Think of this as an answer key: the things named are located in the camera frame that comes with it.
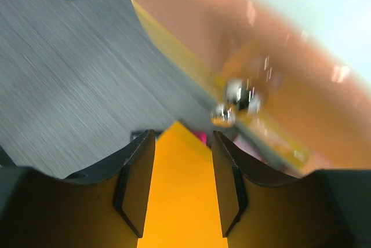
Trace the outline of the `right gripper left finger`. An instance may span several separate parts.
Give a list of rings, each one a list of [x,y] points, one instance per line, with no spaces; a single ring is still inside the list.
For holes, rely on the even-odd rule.
[[[117,176],[112,205],[133,233],[142,238],[154,165],[155,131],[134,134],[125,147],[66,179],[78,184],[98,184]]]

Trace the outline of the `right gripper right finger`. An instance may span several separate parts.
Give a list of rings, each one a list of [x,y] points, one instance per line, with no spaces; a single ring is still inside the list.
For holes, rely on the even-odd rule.
[[[212,157],[222,236],[306,238],[299,179],[282,173],[213,133]]]

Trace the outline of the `yellow cabinet drawer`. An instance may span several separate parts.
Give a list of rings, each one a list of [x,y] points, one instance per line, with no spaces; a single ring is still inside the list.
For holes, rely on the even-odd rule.
[[[225,79],[215,74],[136,1],[132,4],[155,47],[214,101],[212,123],[237,127],[247,140],[261,149],[262,157],[272,165],[282,165],[296,173],[309,171],[313,152],[263,111],[268,100],[265,88],[248,79]]]

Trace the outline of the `white arched drawer cabinet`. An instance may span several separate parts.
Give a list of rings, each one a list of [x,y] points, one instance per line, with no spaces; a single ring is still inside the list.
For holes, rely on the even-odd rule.
[[[215,74],[265,88],[263,111],[313,152],[306,173],[370,168],[370,0],[131,1]]]

